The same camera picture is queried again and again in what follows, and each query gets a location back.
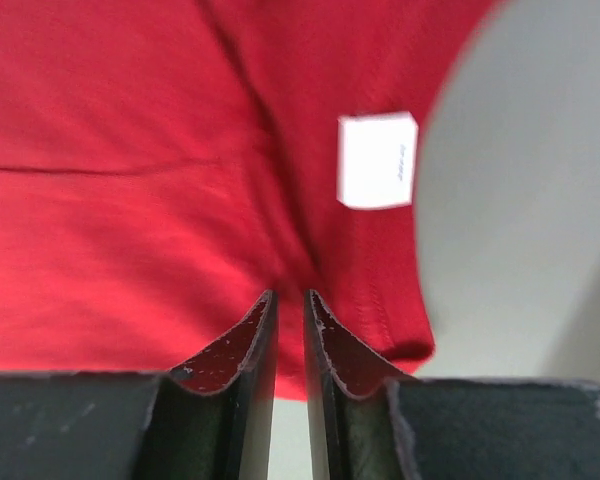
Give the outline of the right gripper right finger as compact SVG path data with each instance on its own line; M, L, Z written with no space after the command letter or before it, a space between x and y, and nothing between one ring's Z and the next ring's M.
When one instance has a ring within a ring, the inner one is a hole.
M600 479L600 386L417 379L304 300L317 479Z

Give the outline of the red t shirt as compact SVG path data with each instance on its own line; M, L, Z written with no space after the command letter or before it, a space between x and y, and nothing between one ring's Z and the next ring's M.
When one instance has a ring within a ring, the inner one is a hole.
M421 125L490 1L0 1L0 370L170 369L309 289L406 372L433 354L411 205L338 199L345 121Z

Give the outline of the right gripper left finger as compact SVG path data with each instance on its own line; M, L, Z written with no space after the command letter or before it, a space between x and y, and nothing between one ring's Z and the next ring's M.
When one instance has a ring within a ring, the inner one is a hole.
M167 372L0 372L0 479L266 478L277 307Z

